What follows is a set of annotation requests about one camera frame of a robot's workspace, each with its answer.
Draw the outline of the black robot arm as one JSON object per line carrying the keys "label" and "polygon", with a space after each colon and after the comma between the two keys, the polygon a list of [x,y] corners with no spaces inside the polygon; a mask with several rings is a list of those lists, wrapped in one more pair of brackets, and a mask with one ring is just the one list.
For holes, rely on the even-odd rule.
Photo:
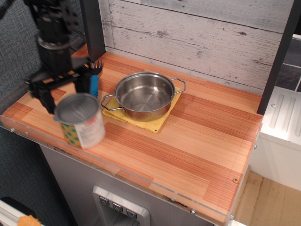
{"label": "black robot arm", "polygon": [[90,57],[73,58],[78,17],[69,0],[3,0],[0,3],[0,101],[27,88],[49,113],[52,90],[73,83],[90,91]]}

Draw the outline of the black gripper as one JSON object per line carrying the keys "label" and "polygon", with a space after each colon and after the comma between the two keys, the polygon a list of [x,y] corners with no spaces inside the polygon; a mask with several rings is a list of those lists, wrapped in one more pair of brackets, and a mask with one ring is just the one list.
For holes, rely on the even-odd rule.
{"label": "black gripper", "polygon": [[38,99],[49,114],[54,114],[55,103],[49,90],[73,82],[77,93],[90,93],[90,57],[72,58],[69,55],[41,56],[41,67],[25,79],[30,95]]}

